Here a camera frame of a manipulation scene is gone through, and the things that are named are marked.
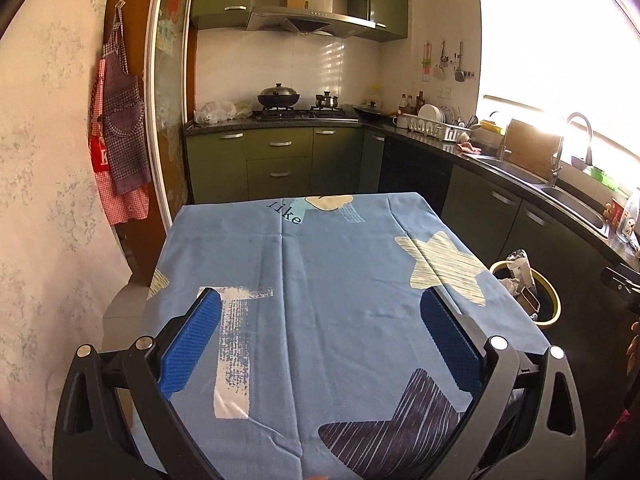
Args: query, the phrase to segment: stack of plates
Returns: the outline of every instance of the stack of plates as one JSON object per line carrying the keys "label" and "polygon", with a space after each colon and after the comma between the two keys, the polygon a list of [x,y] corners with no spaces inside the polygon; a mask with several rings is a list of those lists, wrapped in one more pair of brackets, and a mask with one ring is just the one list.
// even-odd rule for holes
{"label": "stack of plates", "polygon": [[420,108],[418,117],[427,121],[435,121],[437,123],[445,122],[445,117],[442,113],[442,110],[433,105],[424,105],[422,108]]}

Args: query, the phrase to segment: dish rack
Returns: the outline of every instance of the dish rack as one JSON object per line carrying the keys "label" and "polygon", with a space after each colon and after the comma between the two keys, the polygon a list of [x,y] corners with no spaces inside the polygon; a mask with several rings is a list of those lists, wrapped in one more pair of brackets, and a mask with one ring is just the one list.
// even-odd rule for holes
{"label": "dish rack", "polygon": [[423,119],[417,115],[405,114],[409,129],[412,132],[435,137],[443,142],[459,142],[460,135],[466,133],[471,137],[471,130],[463,126],[452,126],[451,124],[439,123],[428,119]]}

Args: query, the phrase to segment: tile backsplash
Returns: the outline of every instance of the tile backsplash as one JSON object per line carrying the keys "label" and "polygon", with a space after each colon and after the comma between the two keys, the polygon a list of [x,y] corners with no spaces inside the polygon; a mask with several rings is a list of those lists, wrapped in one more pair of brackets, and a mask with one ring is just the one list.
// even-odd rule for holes
{"label": "tile backsplash", "polygon": [[282,83],[309,108],[325,90],[340,104],[359,104],[380,84],[381,45],[361,38],[213,28],[198,32],[196,108],[209,101],[262,105],[257,95]]}

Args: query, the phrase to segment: kitchen sink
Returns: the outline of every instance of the kitchen sink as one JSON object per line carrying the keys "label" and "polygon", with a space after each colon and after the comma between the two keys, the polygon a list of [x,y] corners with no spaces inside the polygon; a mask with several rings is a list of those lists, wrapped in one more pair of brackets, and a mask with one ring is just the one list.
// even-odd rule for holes
{"label": "kitchen sink", "polygon": [[584,205],[577,198],[574,198],[567,192],[564,192],[562,191],[562,189],[559,189],[557,187],[545,186],[540,188],[540,191],[556,200],[556,202],[561,203],[565,208],[573,211],[585,222],[587,222],[587,224],[590,224],[594,229],[604,234],[605,223],[602,219],[602,216],[600,216],[590,207]]}
{"label": "kitchen sink", "polygon": [[497,158],[493,158],[492,156],[474,156],[473,157],[478,162],[482,162],[483,164],[487,164],[496,170],[503,171],[504,173],[508,173],[511,176],[514,176],[518,180],[526,182],[527,184],[546,184],[546,180],[544,178],[540,178],[533,173],[529,173],[527,170],[523,170],[519,166],[515,164],[511,164],[506,160],[499,160]]}

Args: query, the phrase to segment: metal pivot bolt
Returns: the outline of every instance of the metal pivot bolt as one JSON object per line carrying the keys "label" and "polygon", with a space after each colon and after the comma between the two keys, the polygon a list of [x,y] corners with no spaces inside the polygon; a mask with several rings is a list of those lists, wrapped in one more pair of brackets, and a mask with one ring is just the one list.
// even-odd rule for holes
{"label": "metal pivot bolt", "polygon": [[499,335],[494,335],[491,339],[489,339],[489,343],[491,343],[491,346],[496,350],[506,350],[507,346],[509,346],[507,340],[503,337],[500,337]]}
{"label": "metal pivot bolt", "polygon": [[91,347],[89,345],[82,345],[78,349],[78,357],[87,357],[91,353]]}
{"label": "metal pivot bolt", "polygon": [[559,346],[552,346],[549,349],[549,353],[556,359],[562,359],[564,357],[564,350],[562,350]]}
{"label": "metal pivot bolt", "polygon": [[149,337],[148,335],[144,335],[136,341],[136,348],[138,350],[149,350],[153,343],[153,338]]}

